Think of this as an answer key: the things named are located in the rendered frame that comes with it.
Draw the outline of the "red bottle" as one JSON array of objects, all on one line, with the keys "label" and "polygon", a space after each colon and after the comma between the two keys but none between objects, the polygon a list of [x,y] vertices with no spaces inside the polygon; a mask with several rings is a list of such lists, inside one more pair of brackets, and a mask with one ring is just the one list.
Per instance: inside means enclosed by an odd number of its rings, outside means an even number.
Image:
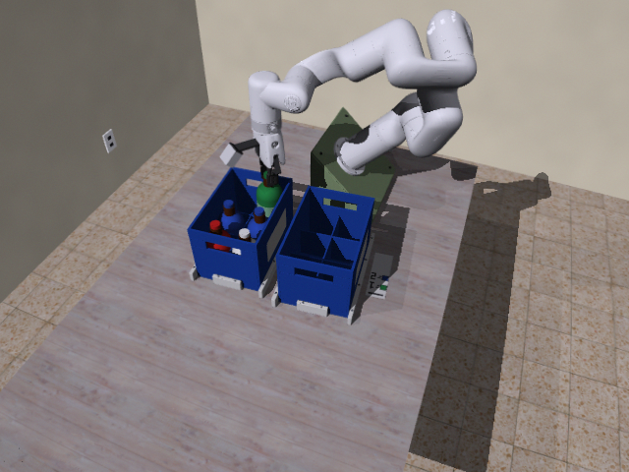
[{"label": "red bottle", "polygon": [[[221,235],[221,236],[225,236],[225,237],[230,237],[230,234],[223,230],[221,227],[221,224],[218,220],[212,220],[210,222],[210,231],[208,233],[213,233],[213,234],[217,234],[217,235]],[[214,243],[207,243],[207,248],[210,249],[215,249],[215,250],[219,250],[219,251],[223,251],[223,252],[229,252],[229,250],[231,249],[230,247],[226,247],[226,246],[222,246],[222,245],[218,245],[218,244],[214,244]]]}]

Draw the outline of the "white paper pick list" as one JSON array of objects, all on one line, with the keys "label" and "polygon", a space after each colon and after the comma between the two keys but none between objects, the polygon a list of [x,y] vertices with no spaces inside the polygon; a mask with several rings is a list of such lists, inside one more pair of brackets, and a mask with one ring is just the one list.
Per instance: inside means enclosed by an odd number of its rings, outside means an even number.
[{"label": "white paper pick list", "polygon": [[367,296],[385,299],[392,260],[393,256],[375,253],[366,291]]}]

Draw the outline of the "blue plastic crate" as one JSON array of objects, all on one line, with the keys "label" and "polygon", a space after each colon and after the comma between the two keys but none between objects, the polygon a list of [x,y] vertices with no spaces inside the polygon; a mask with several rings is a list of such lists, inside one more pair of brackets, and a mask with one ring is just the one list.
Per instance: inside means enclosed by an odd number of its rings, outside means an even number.
[{"label": "blue plastic crate", "polygon": [[[230,238],[208,233],[225,200],[233,201],[245,219],[243,228],[248,228],[257,207],[257,187],[247,185],[247,179],[263,182],[260,174],[252,172],[226,173],[189,226],[188,234],[198,276],[212,279],[218,274],[241,280],[242,287],[258,291],[293,219],[293,195],[278,183],[283,193],[255,243],[238,240],[236,234],[229,233]],[[206,242],[231,249],[229,253],[210,249]],[[241,250],[241,256],[232,254],[232,248]]]},{"label": "blue plastic crate", "polygon": [[[324,205],[323,198],[356,204],[357,210]],[[305,301],[348,318],[370,224],[372,210],[351,197],[331,192],[303,195],[276,254],[278,302],[297,306],[298,300]]]}]

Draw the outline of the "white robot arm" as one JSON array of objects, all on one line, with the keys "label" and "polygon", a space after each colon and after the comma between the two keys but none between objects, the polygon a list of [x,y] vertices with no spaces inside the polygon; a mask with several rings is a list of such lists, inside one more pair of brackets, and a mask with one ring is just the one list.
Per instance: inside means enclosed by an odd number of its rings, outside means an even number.
[{"label": "white robot arm", "polygon": [[338,139],[334,143],[338,164],[358,176],[365,165],[405,140],[414,156],[431,156],[462,125],[457,90],[474,79],[477,63],[470,26],[453,10],[441,10],[431,18],[427,43],[431,59],[425,57],[414,26],[408,20],[395,19],[341,47],[301,61],[282,82],[273,72],[255,72],[248,81],[252,128],[276,133],[282,126],[281,110],[306,111],[318,86],[347,76],[357,83],[385,70],[393,86],[417,92],[405,96],[351,138]]}]

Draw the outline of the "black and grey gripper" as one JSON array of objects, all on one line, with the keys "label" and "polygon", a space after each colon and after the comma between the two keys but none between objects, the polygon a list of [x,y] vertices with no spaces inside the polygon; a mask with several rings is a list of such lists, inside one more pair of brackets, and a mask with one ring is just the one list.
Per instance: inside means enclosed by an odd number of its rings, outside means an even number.
[{"label": "black and grey gripper", "polygon": [[259,133],[258,135],[254,132],[254,139],[259,143],[259,147],[255,147],[255,152],[259,157],[259,164],[262,165],[260,167],[261,179],[263,179],[263,173],[267,171],[267,187],[279,183],[278,174],[281,174],[279,162],[281,161],[282,165],[285,164],[285,150],[281,128],[276,133],[260,133],[252,128],[253,131]]}]

